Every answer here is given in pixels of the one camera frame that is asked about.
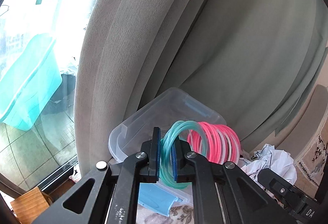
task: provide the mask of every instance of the patterned tablecloth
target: patterned tablecloth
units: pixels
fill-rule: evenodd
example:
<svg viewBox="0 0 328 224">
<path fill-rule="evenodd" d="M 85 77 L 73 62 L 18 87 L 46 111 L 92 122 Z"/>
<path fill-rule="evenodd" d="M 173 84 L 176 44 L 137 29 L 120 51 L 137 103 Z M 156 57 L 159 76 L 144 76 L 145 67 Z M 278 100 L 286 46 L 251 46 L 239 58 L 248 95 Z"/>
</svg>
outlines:
<svg viewBox="0 0 328 224">
<path fill-rule="evenodd" d="M 194 209 L 189 206 L 172 207 L 167 217 L 138 205 L 136 224 L 194 224 Z"/>
</svg>

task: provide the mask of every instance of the black clamp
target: black clamp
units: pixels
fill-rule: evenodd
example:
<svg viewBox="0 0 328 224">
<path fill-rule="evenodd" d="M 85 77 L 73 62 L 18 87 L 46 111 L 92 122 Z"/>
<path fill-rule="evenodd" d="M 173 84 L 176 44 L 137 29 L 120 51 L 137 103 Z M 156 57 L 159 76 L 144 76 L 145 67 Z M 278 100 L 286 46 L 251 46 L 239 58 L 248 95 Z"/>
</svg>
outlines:
<svg viewBox="0 0 328 224">
<path fill-rule="evenodd" d="M 319 208 L 319 204 L 315 200 L 269 168 L 262 169 L 257 180 L 274 194 L 290 215 L 302 223 L 308 223 Z"/>
<path fill-rule="evenodd" d="M 171 148 L 173 177 L 191 182 L 196 224 L 296 223 L 232 162 L 209 162 L 178 138 Z M 140 183 L 159 179 L 160 129 L 123 163 L 98 163 L 33 224 L 135 224 Z"/>
</svg>

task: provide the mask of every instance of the metal screw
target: metal screw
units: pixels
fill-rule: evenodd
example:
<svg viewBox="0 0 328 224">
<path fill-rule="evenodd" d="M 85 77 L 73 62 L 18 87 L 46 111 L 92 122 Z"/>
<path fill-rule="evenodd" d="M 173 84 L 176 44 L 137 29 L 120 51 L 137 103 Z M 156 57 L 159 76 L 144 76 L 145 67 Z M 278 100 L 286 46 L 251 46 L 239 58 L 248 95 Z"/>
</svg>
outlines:
<svg viewBox="0 0 328 224">
<path fill-rule="evenodd" d="M 228 169 L 233 169 L 235 167 L 235 163 L 228 161 L 228 162 L 224 163 L 224 166 Z"/>
<path fill-rule="evenodd" d="M 107 168 L 107 162 L 105 162 L 105 161 L 97 162 L 96 168 L 100 171 L 105 170 Z"/>
<path fill-rule="evenodd" d="M 145 152 L 137 152 L 136 153 L 136 158 L 142 159 L 146 157 L 146 153 Z"/>
<path fill-rule="evenodd" d="M 186 153 L 187 158 L 195 158 L 197 154 L 193 151 Z"/>
</svg>

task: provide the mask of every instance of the crumpled white paper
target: crumpled white paper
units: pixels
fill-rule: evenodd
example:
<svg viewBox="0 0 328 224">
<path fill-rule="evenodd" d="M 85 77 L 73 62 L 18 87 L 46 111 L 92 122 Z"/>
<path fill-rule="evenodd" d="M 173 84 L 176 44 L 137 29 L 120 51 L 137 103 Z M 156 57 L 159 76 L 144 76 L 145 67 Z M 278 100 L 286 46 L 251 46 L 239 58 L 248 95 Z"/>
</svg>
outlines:
<svg viewBox="0 0 328 224">
<path fill-rule="evenodd" d="M 238 166 L 261 188 L 264 189 L 264 187 L 258 183 L 257 175 L 265 168 L 271 169 L 290 184 L 294 185 L 296 182 L 297 175 L 293 165 L 294 159 L 290 157 L 290 153 L 284 150 L 275 150 L 273 145 L 265 144 L 262 150 L 254 152 L 254 157 L 256 157 L 257 160 L 249 161 L 245 158 L 240 158 Z"/>
<path fill-rule="evenodd" d="M 69 176 L 72 181 L 77 183 L 81 179 L 81 172 L 80 172 L 80 167 L 79 164 L 76 164 L 73 168 L 73 175 Z"/>
</svg>

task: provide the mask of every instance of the blue gripper pad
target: blue gripper pad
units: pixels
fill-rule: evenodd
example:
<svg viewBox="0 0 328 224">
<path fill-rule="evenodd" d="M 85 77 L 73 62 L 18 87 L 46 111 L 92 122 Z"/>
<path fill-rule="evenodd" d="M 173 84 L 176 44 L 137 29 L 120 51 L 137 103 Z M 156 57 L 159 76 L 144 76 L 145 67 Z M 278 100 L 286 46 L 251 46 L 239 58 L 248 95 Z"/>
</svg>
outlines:
<svg viewBox="0 0 328 224">
<path fill-rule="evenodd" d="M 159 163 L 160 163 L 160 158 L 161 158 L 161 130 L 159 129 L 158 131 L 158 136 L 157 136 L 157 162 L 156 162 L 156 177 L 157 181 L 159 180 Z"/>
<path fill-rule="evenodd" d="M 177 166 L 177 153 L 175 152 L 174 143 L 171 146 L 171 162 L 172 162 L 172 172 L 175 181 L 178 179 L 178 166 Z"/>
</svg>

